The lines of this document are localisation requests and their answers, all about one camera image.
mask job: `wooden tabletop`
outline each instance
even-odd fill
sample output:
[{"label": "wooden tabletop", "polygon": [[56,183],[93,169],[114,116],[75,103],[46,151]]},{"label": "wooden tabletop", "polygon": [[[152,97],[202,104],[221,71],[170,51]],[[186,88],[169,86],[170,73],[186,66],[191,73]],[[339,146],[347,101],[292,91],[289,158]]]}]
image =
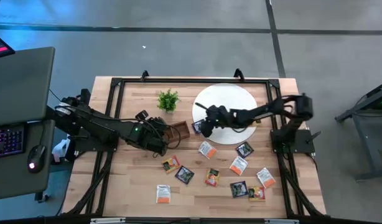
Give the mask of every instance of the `wooden tabletop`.
[{"label": "wooden tabletop", "polygon": [[[90,106],[105,112],[109,85],[112,77],[96,77]],[[280,78],[282,95],[298,94],[293,78]],[[191,137],[184,139],[177,149],[169,149],[164,157],[152,157],[152,152],[143,151],[119,142],[114,154],[105,200],[104,216],[121,217],[220,217],[220,218],[280,218],[286,217],[279,168],[276,155],[272,152],[269,131],[271,120],[262,119],[261,125],[247,140],[254,152],[246,158],[248,166],[241,176],[229,169],[237,156],[237,145],[221,145],[207,140],[218,152],[209,160],[198,152],[199,145],[206,140],[202,135],[194,134],[191,127],[192,105],[195,97],[212,83],[128,83],[124,87],[124,96],[120,118],[133,118],[141,110],[149,116],[160,116],[166,123],[174,124],[186,121]],[[248,90],[256,99],[258,106],[267,103],[267,93],[261,84],[238,84]],[[157,108],[159,92],[179,92],[180,101],[174,114],[167,114]],[[115,92],[113,116],[118,90]],[[179,162],[195,173],[188,185],[174,177],[177,171],[166,174],[162,161],[176,155]],[[69,211],[81,199],[90,186],[96,153],[87,152],[75,161],[63,205],[63,212]],[[295,154],[295,163],[299,185],[315,207],[325,213],[324,201],[319,178],[311,158]],[[247,197],[233,198],[230,184],[246,181],[247,186],[261,186],[256,173],[266,167],[274,176],[276,183],[266,189],[264,202],[250,202]],[[217,187],[204,183],[209,168],[220,171]],[[171,186],[170,204],[156,204],[158,184]],[[294,193],[289,186],[292,207],[296,212]],[[96,191],[96,208],[100,187]]]}]

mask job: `potted plant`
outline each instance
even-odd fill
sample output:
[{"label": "potted plant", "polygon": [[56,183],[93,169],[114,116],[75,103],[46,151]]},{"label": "potted plant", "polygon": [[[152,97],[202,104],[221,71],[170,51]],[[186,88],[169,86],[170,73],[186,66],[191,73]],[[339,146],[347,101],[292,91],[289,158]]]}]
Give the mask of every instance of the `potted plant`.
[{"label": "potted plant", "polygon": [[176,102],[179,100],[179,94],[177,92],[172,93],[171,89],[167,92],[162,92],[159,94],[157,107],[161,110],[166,111],[166,113],[173,113],[176,109]]}]

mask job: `black metal frame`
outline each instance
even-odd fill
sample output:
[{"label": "black metal frame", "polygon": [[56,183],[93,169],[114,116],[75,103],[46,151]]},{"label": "black metal frame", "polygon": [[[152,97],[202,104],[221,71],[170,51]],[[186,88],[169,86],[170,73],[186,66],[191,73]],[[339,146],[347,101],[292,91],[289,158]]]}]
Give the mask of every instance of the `black metal frame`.
[{"label": "black metal frame", "polygon": [[363,149],[368,157],[368,163],[370,165],[371,171],[365,174],[360,174],[355,176],[356,181],[368,180],[377,177],[382,177],[382,160],[378,149],[372,149],[368,145],[367,134],[364,132],[360,124],[359,114],[369,113],[369,114],[382,114],[382,110],[372,110],[372,106],[377,105],[382,101],[382,85],[371,90],[369,93],[364,95],[366,97],[361,103],[356,104],[349,110],[346,110],[341,115],[335,118],[339,123],[345,121],[347,118],[352,118],[355,128],[357,130],[358,136],[362,143]]},{"label": "black metal frame", "polygon": [[[118,93],[118,100],[116,102],[116,109],[115,109],[115,118],[119,118],[120,110],[121,110],[121,103],[123,99],[123,93],[124,93],[124,86],[126,83],[242,83],[242,84],[262,84],[265,85],[266,91],[267,91],[267,98],[268,102],[273,101],[273,95],[271,93],[272,88],[275,89],[275,93],[277,97],[281,97],[281,91],[279,86],[279,80],[278,79],[245,79],[244,75],[242,74],[241,70],[236,69],[234,77],[237,78],[148,78],[149,74],[147,71],[144,71],[141,78],[112,78],[111,80],[111,86],[109,89],[109,95],[108,95],[108,101],[106,105],[106,111],[105,114],[110,114],[111,107],[113,104],[113,97],[114,97],[114,91],[117,86],[119,86],[119,93]],[[282,125],[286,123],[285,117],[281,117],[281,123]],[[278,129],[277,126],[277,119],[275,116],[271,116],[271,124],[273,126],[273,129]],[[95,161],[95,167],[93,171],[93,178],[91,183],[95,184],[96,178],[99,176],[100,172],[100,164],[103,157],[104,152],[97,152],[97,157]],[[113,158],[113,152],[107,152],[107,158],[106,163],[109,164],[109,169],[111,167],[112,158]],[[289,168],[290,168],[290,175],[293,178],[294,182],[298,186],[298,180],[297,180],[297,174],[296,174],[296,167],[295,162],[292,153],[288,153],[289,158]],[[284,164],[284,158],[282,153],[277,153],[277,159],[279,164]],[[286,168],[279,165],[280,175],[281,175],[281,185],[282,185],[282,192],[284,195],[284,202],[285,202],[285,209],[286,209],[286,215],[287,217],[291,217],[295,215],[295,213],[292,210],[291,207],[291,200],[289,197],[289,189],[287,185],[287,179],[286,179]],[[101,194],[100,199],[98,202],[98,207],[96,209],[96,214],[99,214],[102,216],[104,204],[105,204],[105,197],[106,197],[106,191],[108,186],[108,179],[109,179],[109,172],[104,176],[103,179],[103,185],[101,187]],[[304,209],[302,205],[302,200],[297,195],[295,191],[296,196],[296,204],[297,204],[297,213],[299,215],[304,215]],[[94,202],[94,193],[90,197],[87,206],[86,206],[86,214],[91,214],[93,210],[93,202]]]}]

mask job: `backlit keyboard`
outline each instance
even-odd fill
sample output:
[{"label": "backlit keyboard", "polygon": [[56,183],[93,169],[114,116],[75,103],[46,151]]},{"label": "backlit keyboard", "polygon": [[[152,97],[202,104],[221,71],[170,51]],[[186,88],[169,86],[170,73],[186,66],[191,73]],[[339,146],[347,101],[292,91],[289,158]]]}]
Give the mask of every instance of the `backlit keyboard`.
[{"label": "backlit keyboard", "polygon": [[0,127],[0,157],[22,153],[24,126]]}]

